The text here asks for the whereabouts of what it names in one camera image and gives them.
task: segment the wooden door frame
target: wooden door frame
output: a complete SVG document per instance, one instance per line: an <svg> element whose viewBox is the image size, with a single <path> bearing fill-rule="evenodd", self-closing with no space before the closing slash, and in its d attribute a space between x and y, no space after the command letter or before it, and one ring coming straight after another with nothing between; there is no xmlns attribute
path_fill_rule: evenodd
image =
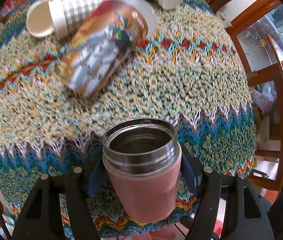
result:
<svg viewBox="0 0 283 240"><path fill-rule="evenodd" d="M280 0L257 0L231 22L226 31L230 35L246 73L251 73L247 57L236 35L281 4Z"/></svg>

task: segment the table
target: table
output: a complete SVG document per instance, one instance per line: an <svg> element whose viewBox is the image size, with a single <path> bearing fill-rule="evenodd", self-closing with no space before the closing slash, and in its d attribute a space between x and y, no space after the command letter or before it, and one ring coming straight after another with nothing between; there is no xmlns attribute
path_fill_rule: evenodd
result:
<svg viewBox="0 0 283 240"><path fill-rule="evenodd" d="M134 49L93 100L57 78L69 39L37 39L24 31L30 3L12 12L0 36L0 189L15 215L40 174L89 162L105 130L131 118L167 120L204 165L249 173L256 147L250 93L232 41L204 0L184 0L171 11L154 3L155 35ZM60 201L70 237L66 202ZM182 178L174 211L156 223L132 220L107 178L87 201L103 238L170 225L198 203Z"/></svg>

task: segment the pink tumbler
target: pink tumbler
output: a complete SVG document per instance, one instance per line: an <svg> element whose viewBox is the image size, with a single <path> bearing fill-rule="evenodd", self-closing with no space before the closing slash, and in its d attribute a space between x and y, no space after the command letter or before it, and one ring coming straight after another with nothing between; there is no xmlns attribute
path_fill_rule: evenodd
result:
<svg viewBox="0 0 283 240"><path fill-rule="evenodd" d="M128 215L165 219L175 206L181 162L177 132L155 118L121 122L103 136L103 163Z"/></svg>

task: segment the silver pin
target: silver pin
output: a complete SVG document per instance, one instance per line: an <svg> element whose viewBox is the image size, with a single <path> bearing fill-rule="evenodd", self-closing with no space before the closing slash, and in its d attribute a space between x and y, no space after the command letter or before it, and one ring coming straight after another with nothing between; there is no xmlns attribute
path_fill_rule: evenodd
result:
<svg viewBox="0 0 283 240"><path fill-rule="evenodd" d="M245 173L238 172L237 175L238 175L238 177L241 178L241 179L246 178L246 174L245 174Z"/></svg>
<svg viewBox="0 0 283 240"><path fill-rule="evenodd" d="M49 175L47 173L44 173L40 176L41 179L48 179Z"/></svg>
<svg viewBox="0 0 283 240"><path fill-rule="evenodd" d="M74 173L81 173L83 171L82 167L76 167L74 168Z"/></svg>
<svg viewBox="0 0 283 240"><path fill-rule="evenodd" d="M203 170L204 170L205 172L207 172L207 173L211 173L211 172L212 172L212 168L209 167L209 166L204 167Z"/></svg>

